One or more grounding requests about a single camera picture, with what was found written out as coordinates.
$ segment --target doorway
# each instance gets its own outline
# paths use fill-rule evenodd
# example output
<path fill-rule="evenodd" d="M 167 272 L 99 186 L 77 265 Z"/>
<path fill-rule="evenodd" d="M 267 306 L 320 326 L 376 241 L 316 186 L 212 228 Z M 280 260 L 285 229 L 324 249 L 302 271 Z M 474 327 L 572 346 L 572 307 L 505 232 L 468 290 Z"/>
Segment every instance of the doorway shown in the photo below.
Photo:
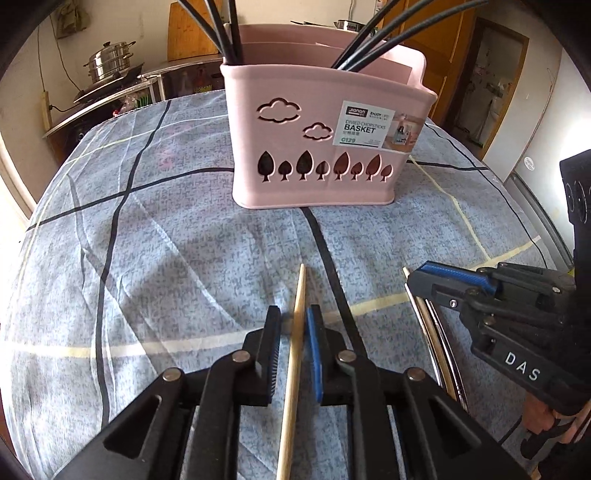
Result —
<path fill-rule="evenodd" d="M 482 160 L 513 98 L 529 39 L 477 18 L 444 129 Z"/>

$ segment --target cloud cutout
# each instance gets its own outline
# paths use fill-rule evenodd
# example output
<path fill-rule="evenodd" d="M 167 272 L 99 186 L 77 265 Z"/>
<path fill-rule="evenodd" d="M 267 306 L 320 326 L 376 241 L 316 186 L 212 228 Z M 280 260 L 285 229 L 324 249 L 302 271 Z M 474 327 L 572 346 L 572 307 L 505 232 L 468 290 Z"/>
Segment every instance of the cloud cutout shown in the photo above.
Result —
<path fill-rule="evenodd" d="M 297 120 L 300 117 L 301 108 L 298 104 L 288 102 L 284 98 L 274 98 L 269 103 L 263 103 L 256 111 L 259 112 L 259 119 L 282 124 Z"/>
<path fill-rule="evenodd" d="M 321 122 L 316 122 L 309 127 L 304 128 L 304 138 L 310 138 L 312 140 L 326 140 L 332 137 L 331 127 L 327 127 Z"/>

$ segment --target pink chopstick basket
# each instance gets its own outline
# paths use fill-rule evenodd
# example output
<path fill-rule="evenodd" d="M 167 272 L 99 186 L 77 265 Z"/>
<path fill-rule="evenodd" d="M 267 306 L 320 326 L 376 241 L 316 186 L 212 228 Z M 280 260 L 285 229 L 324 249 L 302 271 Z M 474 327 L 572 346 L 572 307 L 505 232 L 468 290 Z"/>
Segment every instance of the pink chopstick basket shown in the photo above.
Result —
<path fill-rule="evenodd" d="M 353 34 L 241 25 L 245 64 L 221 67 L 235 173 L 250 209 L 385 205 L 437 95 L 426 60 L 393 48 L 362 73 L 330 65 Z"/>

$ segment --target human hand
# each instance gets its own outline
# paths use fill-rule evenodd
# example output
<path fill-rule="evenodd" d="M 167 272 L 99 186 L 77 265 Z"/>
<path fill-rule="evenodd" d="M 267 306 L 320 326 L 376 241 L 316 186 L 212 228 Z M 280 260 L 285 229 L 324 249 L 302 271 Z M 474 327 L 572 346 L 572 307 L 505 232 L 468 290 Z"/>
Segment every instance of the human hand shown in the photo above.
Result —
<path fill-rule="evenodd" d="M 560 443 L 570 443 L 573 441 L 573 439 L 576 441 L 579 440 L 575 439 L 574 436 L 583 423 L 588 423 L 587 417 L 590 412 L 591 401 L 585 405 L 584 409 L 581 410 L 579 414 L 572 417 L 567 417 L 565 415 L 561 415 L 555 410 L 550 410 L 550 407 L 544 402 L 538 400 L 532 394 L 527 393 L 523 404 L 522 421 L 526 429 L 535 433 L 536 435 L 539 435 L 545 430 L 550 430 L 554 426 L 556 419 L 573 419 L 570 428 L 562 435 L 559 440 Z M 583 425 L 581 434 L 584 433 L 587 426 L 588 425 Z"/>

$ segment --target tree cutout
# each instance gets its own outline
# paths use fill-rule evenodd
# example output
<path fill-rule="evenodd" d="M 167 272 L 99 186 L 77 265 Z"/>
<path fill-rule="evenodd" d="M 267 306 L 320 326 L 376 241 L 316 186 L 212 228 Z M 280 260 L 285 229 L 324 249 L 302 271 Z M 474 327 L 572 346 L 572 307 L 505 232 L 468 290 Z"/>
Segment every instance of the tree cutout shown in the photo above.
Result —
<path fill-rule="evenodd" d="M 349 168 L 349 155 L 345 152 L 338 158 L 333 168 L 337 180 L 342 180 L 340 176 L 347 172 L 347 168 Z"/>
<path fill-rule="evenodd" d="M 273 162 L 273 157 L 268 151 L 265 151 L 263 155 L 261 155 L 261 158 L 259 158 L 258 163 L 259 175 L 264 177 L 262 180 L 263 183 L 269 181 L 269 175 L 273 173 L 273 170 L 275 170 L 275 162 Z"/>
<path fill-rule="evenodd" d="M 386 181 L 386 179 L 392 174 L 392 165 L 386 165 L 384 167 L 384 169 L 380 172 L 380 176 L 382 177 L 382 180 L 380 181 Z"/>
<path fill-rule="evenodd" d="M 316 167 L 316 173 L 318 174 L 318 180 L 324 180 L 324 175 L 329 172 L 329 165 L 325 161 L 320 162 Z"/>
<path fill-rule="evenodd" d="M 351 180 L 357 180 L 357 175 L 359 175 L 361 172 L 363 172 L 363 165 L 361 162 L 357 162 L 351 169 L 351 175 L 353 176 Z"/>
<path fill-rule="evenodd" d="M 369 181 L 378 172 L 381 163 L 382 158 L 379 155 L 371 159 L 371 162 L 369 162 L 368 167 L 365 169 L 365 174 L 368 176 Z"/>
<path fill-rule="evenodd" d="M 281 181 L 287 180 L 287 176 L 291 173 L 292 170 L 293 169 L 291 168 L 291 163 L 289 163 L 287 160 L 282 162 L 281 165 L 279 165 L 279 168 L 277 169 L 279 175 L 283 175 Z"/>
<path fill-rule="evenodd" d="M 312 172 L 313 167 L 312 155 L 310 155 L 310 152 L 306 150 L 302 153 L 295 167 L 295 171 L 301 175 L 300 180 L 305 180 L 306 175 Z"/>

